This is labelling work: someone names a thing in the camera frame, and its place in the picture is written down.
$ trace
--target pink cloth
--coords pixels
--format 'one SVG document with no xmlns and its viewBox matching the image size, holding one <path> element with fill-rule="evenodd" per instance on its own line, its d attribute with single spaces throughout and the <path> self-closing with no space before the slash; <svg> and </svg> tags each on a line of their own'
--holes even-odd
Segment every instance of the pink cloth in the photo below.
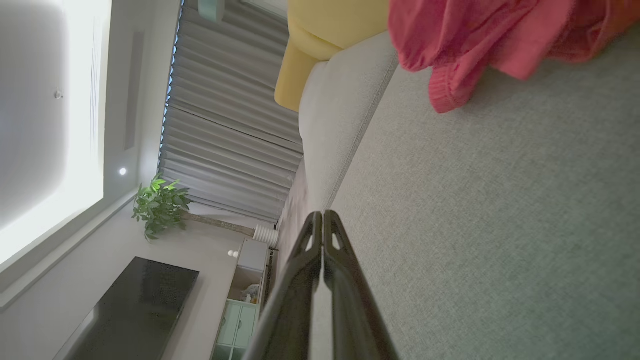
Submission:
<svg viewBox="0 0 640 360">
<path fill-rule="evenodd" d="M 640 0 L 390 0 L 401 66 L 433 66 L 438 113 L 463 106 L 492 66 L 526 80 L 545 57 L 586 61 L 640 19 Z"/>
</svg>

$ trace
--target gray fabric sofa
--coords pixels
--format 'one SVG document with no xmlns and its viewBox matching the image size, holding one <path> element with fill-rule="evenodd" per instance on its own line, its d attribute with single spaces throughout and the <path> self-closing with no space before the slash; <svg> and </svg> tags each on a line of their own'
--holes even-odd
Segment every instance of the gray fabric sofa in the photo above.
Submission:
<svg viewBox="0 0 640 360">
<path fill-rule="evenodd" d="M 636 26 L 526 82 L 487 70 L 442 115 L 386 33 L 316 65 L 310 205 L 341 216 L 402 359 L 640 358 L 639 65 Z"/>
</svg>

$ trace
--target gray curtain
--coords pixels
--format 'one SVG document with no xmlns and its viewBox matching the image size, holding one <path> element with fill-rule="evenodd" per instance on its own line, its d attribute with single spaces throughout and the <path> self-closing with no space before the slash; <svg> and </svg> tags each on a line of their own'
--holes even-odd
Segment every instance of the gray curtain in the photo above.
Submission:
<svg viewBox="0 0 640 360">
<path fill-rule="evenodd" d="M 196 4 L 179 21 L 159 171 L 196 202 L 275 223 L 302 158 L 298 114 L 273 100 L 286 21 L 227 1 L 213 23 Z"/>
</svg>

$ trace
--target television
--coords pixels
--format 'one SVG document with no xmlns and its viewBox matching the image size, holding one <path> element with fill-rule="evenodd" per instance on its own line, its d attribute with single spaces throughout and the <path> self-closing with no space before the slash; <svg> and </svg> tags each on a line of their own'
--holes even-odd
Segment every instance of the television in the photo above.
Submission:
<svg viewBox="0 0 640 360">
<path fill-rule="evenodd" d="M 158 360 L 200 272 L 134 258 L 54 360 Z"/>
</svg>

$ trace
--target wall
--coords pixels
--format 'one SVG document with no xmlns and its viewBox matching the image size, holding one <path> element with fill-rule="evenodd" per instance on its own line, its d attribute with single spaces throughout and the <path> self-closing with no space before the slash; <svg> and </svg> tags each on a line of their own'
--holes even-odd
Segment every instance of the wall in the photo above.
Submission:
<svg viewBox="0 0 640 360">
<path fill-rule="evenodd" d="M 188 222 L 149 244 L 127 205 L 0 314 L 0 359 L 52 359 L 135 256 L 199 270 L 163 359 L 211 355 L 244 236 Z"/>
<path fill-rule="evenodd" d="M 164 104 L 180 4 L 180 0 L 152 0 L 145 13 L 148 21 L 140 79 L 140 88 L 143 91 L 140 93 L 138 111 L 138 180 L 143 183 L 151 180 L 157 172 Z"/>
</svg>

